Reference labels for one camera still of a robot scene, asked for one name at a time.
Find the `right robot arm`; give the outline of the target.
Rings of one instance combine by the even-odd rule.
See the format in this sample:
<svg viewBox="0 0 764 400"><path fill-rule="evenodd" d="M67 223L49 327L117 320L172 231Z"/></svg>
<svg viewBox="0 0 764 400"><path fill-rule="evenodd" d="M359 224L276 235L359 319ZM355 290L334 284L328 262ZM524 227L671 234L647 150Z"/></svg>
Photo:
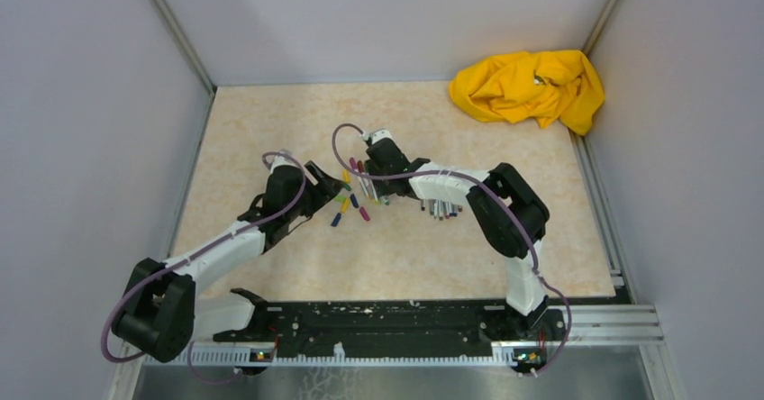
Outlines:
<svg viewBox="0 0 764 400"><path fill-rule="evenodd" d="M519 339L530 339L542 327L548 308L539 252L550 212L517 169L500 163L475 171L410 160L387 131L363 140L368 155L364 167L379 195L458 205L473 213L490 247L505 258L508 329Z"/></svg>

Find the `purple pen cap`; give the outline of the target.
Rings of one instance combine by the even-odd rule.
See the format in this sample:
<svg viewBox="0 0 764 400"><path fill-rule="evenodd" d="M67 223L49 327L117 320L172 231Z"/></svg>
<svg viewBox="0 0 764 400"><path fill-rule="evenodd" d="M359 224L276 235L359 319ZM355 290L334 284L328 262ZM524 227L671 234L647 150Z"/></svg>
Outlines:
<svg viewBox="0 0 764 400"><path fill-rule="evenodd" d="M359 213L360 213L361 217L363 218L363 220L365 222L369 222L370 221L370 216L369 216L368 211L366 210L366 208L364 206L361 206L359 208Z"/></svg>

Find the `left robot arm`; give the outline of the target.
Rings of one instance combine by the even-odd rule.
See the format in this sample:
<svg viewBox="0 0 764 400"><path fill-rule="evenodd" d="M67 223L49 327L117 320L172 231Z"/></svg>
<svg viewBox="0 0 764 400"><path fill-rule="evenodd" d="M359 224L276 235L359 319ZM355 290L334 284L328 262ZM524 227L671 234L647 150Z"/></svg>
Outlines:
<svg viewBox="0 0 764 400"><path fill-rule="evenodd" d="M234 291L218 298L201 294L240 265L272 250L296 219L310 219L345 187L312 161L300 166L287 155L274 159L268 170L264 192L222 233L179 257L146 258L135 265L102 333L107 360L125 361L109 351L109 335L166 363L189 343L219 333L239 332L250 341L268 333L270 317L256 307L254 294Z"/></svg>

